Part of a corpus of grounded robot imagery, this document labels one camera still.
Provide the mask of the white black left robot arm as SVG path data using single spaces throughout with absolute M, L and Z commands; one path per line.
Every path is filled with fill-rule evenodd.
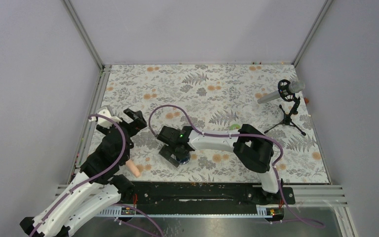
M 130 158 L 134 147 L 131 138 L 147 127 L 141 111 L 123 111 L 131 122 L 114 115 L 110 106 L 101 107 L 89 115 L 104 137 L 88 156 L 63 192 L 42 213 L 25 217 L 20 227 L 30 237 L 71 237 L 99 211 L 118 201 L 127 203 L 133 198 L 132 183 L 117 175 L 121 166 L 135 176 L 141 172 Z

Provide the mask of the green pill bottle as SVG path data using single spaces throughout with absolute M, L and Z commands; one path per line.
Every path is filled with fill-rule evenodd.
M 241 125 L 239 124 L 232 124 L 229 128 L 229 130 L 239 130 L 241 128 Z

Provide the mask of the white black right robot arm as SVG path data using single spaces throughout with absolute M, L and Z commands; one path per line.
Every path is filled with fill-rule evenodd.
M 190 153 L 215 150 L 233 153 L 248 169 L 259 174 L 264 199 L 276 203 L 283 197 L 277 177 L 271 170 L 273 142 L 249 124 L 230 131 L 198 132 L 191 126 L 175 129 L 164 126 L 155 136 L 164 146 L 159 154 L 175 167 L 190 160 Z

